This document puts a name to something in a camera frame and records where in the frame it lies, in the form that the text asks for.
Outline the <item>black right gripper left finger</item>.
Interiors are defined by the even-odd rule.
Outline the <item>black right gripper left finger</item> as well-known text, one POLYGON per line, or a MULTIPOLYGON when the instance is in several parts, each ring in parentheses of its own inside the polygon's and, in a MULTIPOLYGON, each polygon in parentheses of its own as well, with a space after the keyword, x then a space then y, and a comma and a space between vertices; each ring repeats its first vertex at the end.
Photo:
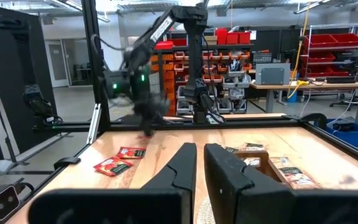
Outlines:
POLYGON ((186 142, 140 189, 55 189, 37 197, 29 224, 193 224, 197 147, 186 142))

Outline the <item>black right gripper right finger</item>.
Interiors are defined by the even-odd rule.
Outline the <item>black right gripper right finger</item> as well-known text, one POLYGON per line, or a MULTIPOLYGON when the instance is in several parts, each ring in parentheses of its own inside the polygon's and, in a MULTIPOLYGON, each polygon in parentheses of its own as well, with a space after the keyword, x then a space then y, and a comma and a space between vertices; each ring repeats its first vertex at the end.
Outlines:
POLYGON ((358 190, 295 190, 204 145, 204 174, 216 224, 358 224, 358 190))

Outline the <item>brown wooden tea box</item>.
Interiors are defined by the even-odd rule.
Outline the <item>brown wooden tea box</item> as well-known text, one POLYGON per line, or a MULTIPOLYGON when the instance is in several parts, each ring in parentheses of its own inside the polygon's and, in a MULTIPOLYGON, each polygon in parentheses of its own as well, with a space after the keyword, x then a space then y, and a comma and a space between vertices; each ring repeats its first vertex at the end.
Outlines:
POLYGON ((269 154, 267 151, 237 151, 234 153, 238 158, 244 159, 259 159, 259 165, 252 165, 261 173, 271 177, 272 179, 280 182, 287 187, 291 187, 290 184, 285 180, 283 175, 279 170, 274 166, 272 161, 269 159, 269 154))

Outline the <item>orange parts bin rack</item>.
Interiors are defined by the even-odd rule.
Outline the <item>orange parts bin rack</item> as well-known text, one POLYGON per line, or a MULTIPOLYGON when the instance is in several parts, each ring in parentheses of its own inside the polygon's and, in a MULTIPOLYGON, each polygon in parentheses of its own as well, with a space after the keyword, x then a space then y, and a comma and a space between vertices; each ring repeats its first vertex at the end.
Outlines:
MULTIPOLYGON (((193 105, 185 98, 184 87, 189 79, 187 51, 159 50, 151 59, 150 89, 167 93, 169 115, 191 115, 193 105)), ((247 112, 246 89, 252 79, 248 74, 252 65, 248 50, 213 49, 203 51, 201 77, 208 95, 221 114, 247 112)))

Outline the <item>silver metal bar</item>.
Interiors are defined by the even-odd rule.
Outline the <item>silver metal bar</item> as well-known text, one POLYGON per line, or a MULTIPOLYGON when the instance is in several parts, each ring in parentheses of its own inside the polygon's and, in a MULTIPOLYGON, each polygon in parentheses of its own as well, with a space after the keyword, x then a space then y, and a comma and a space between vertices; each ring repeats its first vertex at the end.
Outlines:
POLYGON ((101 111, 102 111, 101 104, 100 103, 95 104, 94 110, 93 110, 93 115, 92 115, 90 126, 89 126, 88 136, 87 136, 87 140, 86 140, 87 144, 92 144, 96 140, 96 136, 97 136, 98 128, 99 128, 99 121, 100 121, 100 117, 101 117, 101 111))

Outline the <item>red plastic storage bin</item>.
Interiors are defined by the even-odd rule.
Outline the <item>red plastic storage bin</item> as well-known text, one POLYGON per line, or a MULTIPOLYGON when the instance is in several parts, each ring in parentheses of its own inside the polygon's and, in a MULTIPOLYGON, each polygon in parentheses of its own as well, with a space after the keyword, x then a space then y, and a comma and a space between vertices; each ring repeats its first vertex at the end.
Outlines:
POLYGON ((333 74, 329 66, 314 66, 301 69, 301 76, 306 78, 328 77, 333 74))
POLYGON ((331 34, 331 36, 337 41, 337 47, 358 47, 358 35, 356 34, 331 34))
POLYGON ((216 43, 218 45, 226 45, 226 39, 227 39, 227 29, 226 28, 217 28, 214 31, 214 35, 217 38, 216 43))
POLYGON ((237 45, 239 43, 239 34, 237 32, 228 32, 226 34, 227 45, 237 45))
POLYGON ((304 63, 333 62, 335 56, 331 52, 310 52, 308 56, 301 57, 304 63))
POLYGON ((305 36, 303 40, 303 48, 308 50, 310 47, 327 48, 337 46, 338 41, 331 34, 313 34, 312 36, 305 36))
POLYGON ((160 41, 155 46, 155 50, 170 50, 173 47, 187 46, 186 39, 168 39, 160 41))
POLYGON ((250 44, 250 32, 240 32, 238 33, 238 44, 247 45, 250 44))

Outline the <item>blue plastic bin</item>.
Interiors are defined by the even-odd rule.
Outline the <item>blue plastic bin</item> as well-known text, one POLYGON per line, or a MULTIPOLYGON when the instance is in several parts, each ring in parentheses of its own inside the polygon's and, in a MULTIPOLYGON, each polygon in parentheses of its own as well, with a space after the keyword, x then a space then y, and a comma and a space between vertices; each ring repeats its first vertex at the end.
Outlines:
POLYGON ((352 121, 339 119, 333 121, 328 120, 326 131, 331 133, 333 136, 358 147, 358 124, 352 121))

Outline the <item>grey equipment case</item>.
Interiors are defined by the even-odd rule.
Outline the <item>grey equipment case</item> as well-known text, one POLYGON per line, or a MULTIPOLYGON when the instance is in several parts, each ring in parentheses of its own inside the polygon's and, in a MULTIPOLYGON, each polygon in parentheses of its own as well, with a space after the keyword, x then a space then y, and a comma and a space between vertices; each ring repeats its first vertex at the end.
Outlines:
POLYGON ((258 63, 255 66, 256 85, 288 85, 290 75, 289 63, 258 63))

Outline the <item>wooden workbench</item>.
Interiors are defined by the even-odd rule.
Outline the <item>wooden workbench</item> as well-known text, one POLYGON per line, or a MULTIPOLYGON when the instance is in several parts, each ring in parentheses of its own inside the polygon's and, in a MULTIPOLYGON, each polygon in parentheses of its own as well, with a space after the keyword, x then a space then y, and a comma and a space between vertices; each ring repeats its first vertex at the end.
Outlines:
MULTIPOLYGON (((257 85, 255 83, 250 84, 251 88, 257 90, 267 90, 267 99, 265 104, 265 112, 272 113, 273 111, 273 91, 274 90, 291 90, 297 87, 297 82, 292 81, 289 85, 257 85)), ((326 83, 318 82, 317 84, 308 84, 301 85, 298 90, 356 90, 358 89, 358 82, 355 83, 326 83)), ((356 123, 358 124, 358 107, 355 118, 356 123)))

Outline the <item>black office chair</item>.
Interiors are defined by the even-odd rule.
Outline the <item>black office chair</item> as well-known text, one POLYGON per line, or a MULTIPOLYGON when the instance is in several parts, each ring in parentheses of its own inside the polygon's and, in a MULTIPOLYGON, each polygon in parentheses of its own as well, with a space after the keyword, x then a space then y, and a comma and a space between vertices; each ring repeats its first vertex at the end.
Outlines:
POLYGON ((331 103, 329 107, 334 106, 345 106, 348 111, 350 111, 354 106, 358 105, 358 96, 353 96, 346 98, 343 93, 339 95, 339 101, 331 103))

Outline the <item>large black panel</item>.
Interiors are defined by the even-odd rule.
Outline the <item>large black panel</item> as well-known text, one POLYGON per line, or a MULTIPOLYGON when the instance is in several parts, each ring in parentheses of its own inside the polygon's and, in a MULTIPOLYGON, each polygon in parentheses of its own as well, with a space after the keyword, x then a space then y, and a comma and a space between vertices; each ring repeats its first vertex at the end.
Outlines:
MULTIPOLYGON (((37 83, 43 97, 52 104, 56 112, 50 70, 48 66, 44 34, 37 16, 0 7, 0 15, 27 21, 30 25, 30 48, 37 83)), ((13 149, 22 154, 53 136, 52 133, 34 133, 34 115, 26 107, 22 94, 24 83, 21 76, 20 61, 13 36, 0 30, 0 99, 7 115, 5 124, 10 126, 9 139, 13 149)))

